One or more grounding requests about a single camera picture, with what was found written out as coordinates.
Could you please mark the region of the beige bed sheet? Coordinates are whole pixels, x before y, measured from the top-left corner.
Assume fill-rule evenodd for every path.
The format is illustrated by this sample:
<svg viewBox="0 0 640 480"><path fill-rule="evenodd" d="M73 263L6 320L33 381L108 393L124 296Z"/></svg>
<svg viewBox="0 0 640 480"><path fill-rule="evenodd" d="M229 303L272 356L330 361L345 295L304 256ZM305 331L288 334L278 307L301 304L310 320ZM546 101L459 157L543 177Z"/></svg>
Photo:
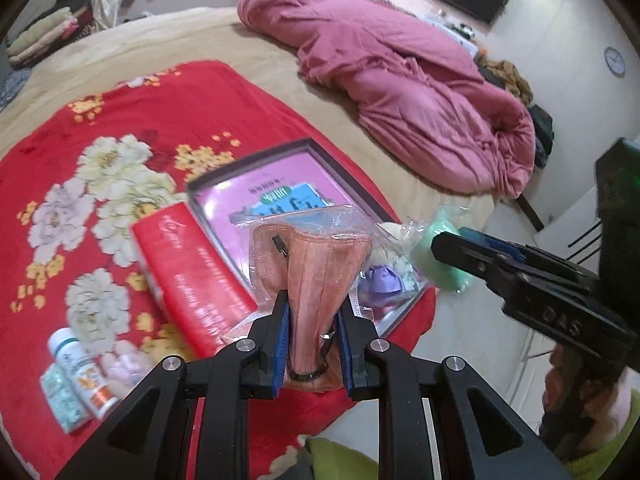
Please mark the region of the beige bed sheet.
<svg viewBox="0 0 640 480"><path fill-rule="evenodd" d="M401 218L428 220L442 204L464 207L483 229L495 210L490 195L461 196L433 188L376 144L358 125L343 93L308 86L296 55L254 34L232 8L196 8L142 18L98 32L49 56L1 114L7 153L70 101L181 63L218 60L306 118L371 178Z"/></svg>

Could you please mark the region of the pink crumpled duvet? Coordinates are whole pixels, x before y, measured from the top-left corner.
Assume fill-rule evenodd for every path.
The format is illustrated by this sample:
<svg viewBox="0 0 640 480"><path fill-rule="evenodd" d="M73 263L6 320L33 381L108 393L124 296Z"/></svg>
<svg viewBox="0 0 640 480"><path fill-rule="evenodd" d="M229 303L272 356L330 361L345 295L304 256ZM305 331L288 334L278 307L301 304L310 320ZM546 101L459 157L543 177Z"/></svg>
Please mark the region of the pink crumpled duvet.
<svg viewBox="0 0 640 480"><path fill-rule="evenodd" d="M384 0L240 0L240 21L297 51L300 76L344 91L372 138L431 184L517 198L532 118L465 47Z"/></svg>

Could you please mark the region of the small floral tissue pack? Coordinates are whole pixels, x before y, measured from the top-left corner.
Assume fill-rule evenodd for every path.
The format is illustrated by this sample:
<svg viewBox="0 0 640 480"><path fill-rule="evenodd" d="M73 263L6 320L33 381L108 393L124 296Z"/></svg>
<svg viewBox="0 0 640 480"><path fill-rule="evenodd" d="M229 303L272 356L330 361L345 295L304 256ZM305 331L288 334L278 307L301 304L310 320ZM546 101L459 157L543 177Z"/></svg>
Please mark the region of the small floral tissue pack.
<svg viewBox="0 0 640 480"><path fill-rule="evenodd" d="M72 434L90 422L90 414L58 364L52 363L39 382L48 407L64 434Z"/></svg>

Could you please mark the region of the white vitamin bottle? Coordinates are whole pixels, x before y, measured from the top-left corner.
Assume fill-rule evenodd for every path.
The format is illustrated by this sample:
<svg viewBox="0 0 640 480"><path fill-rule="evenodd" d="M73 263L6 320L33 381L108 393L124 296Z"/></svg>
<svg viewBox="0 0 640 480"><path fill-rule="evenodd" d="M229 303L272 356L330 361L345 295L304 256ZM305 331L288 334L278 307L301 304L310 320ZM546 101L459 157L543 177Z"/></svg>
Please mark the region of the white vitamin bottle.
<svg viewBox="0 0 640 480"><path fill-rule="evenodd" d="M70 327L56 330L48 340L54 362L62 368L79 399L102 422L118 403L98 364L81 345Z"/></svg>

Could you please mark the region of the folded clothes stack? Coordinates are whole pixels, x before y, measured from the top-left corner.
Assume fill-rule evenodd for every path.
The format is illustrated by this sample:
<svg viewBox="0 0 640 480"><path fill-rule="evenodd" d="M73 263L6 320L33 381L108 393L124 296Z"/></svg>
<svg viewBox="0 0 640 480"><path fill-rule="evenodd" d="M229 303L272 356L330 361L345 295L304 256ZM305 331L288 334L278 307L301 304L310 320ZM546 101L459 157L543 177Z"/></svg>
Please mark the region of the folded clothes stack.
<svg viewBox="0 0 640 480"><path fill-rule="evenodd" d="M31 68L95 29L90 0L56 0L8 44L9 63L14 70Z"/></svg>

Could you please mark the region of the red white cardboard box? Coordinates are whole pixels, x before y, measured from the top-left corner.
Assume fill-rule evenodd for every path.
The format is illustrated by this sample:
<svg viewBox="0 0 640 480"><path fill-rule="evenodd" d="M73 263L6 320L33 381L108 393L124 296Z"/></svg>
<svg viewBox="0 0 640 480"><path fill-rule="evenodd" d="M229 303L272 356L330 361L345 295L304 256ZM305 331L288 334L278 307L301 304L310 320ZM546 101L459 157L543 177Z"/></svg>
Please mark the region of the red white cardboard box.
<svg viewBox="0 0 640 480"><path fill-rule="evenodd" d="M199 358L224 348L222 337L257 304L184 203L130 226L132 244L160 310Z"/></svg>

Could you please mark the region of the teddy bear purple dress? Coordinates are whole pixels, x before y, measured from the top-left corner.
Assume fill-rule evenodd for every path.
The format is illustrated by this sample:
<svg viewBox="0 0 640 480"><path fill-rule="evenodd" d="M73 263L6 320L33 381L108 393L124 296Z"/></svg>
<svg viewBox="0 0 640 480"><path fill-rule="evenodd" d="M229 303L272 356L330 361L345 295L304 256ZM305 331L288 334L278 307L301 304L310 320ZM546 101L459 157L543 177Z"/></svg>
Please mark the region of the teddy bear purple dress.
<svg viewBox="0 0 640 480"><path fill-rule="evenodd" d="M375 237L371 255L360 273L358 298L370 309L397 309L421 291L422 278L408 256L401 239L402 225L378 224L382 234Z"/></svg>

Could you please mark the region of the pink mask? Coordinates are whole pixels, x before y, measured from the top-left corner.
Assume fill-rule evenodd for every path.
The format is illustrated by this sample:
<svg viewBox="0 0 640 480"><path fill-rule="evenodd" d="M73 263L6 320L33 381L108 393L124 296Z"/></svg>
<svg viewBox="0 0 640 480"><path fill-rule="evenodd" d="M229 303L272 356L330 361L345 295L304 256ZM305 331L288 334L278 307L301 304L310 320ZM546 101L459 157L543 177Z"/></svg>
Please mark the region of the pink mask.
<svg viewBox="0 0 640 480"><path fill-rule="evenodd" d="M327 392L345 385L342 307L366 265L376 223L352 205L276 214L248 222L255 313L224 335L259 347L258 386Z"/></svg>

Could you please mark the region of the green sponge egg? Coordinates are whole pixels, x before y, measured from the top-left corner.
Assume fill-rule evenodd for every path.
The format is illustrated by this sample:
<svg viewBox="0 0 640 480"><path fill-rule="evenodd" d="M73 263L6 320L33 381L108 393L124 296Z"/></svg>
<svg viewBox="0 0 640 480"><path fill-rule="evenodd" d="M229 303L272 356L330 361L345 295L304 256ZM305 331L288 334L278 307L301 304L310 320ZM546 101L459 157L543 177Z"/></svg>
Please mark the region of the green sponge egg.
<svg viewBox="0 0 640 480"><path fill-rule="evenodd" d="M464 292L472 275L456 266L458 238L463 228L473 226L469 208L454 205L439 206L430 221L410 220L404 237L414 270L444 292Z"/></svg>

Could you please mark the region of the round wall clock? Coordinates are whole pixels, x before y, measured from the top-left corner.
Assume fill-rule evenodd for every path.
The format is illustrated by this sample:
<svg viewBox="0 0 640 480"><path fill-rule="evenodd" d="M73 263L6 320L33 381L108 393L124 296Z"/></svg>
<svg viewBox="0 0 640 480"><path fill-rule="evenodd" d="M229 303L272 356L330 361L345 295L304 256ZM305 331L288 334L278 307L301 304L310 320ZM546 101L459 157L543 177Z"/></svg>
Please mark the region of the round wall clock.
<svg viewBox="0 0 640 480"><path fill-rule="evenodd" d="M616 77L623 77L626 74L626 62L619 50L614 47L606 47L604 50L605 65Z"/></svg>

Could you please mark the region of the red floral blanket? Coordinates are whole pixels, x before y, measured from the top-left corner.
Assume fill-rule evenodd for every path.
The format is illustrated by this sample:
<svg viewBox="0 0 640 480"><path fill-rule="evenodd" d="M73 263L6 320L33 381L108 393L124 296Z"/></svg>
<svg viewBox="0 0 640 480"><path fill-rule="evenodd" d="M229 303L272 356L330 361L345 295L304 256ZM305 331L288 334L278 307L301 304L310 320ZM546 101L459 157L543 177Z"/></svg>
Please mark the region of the red floral blanket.
<svg viewBox="0 0 640 480"><path fill-rule="evenodd" d="M152 360L213 356L228 310L164 306L131 227L183 211L209 170L322 134L219 62L193 62L69 102L1 162L1 427L51 479L92 433L65 432L40 388L47 347L70 328L98 358L130 342Z"/></svg>

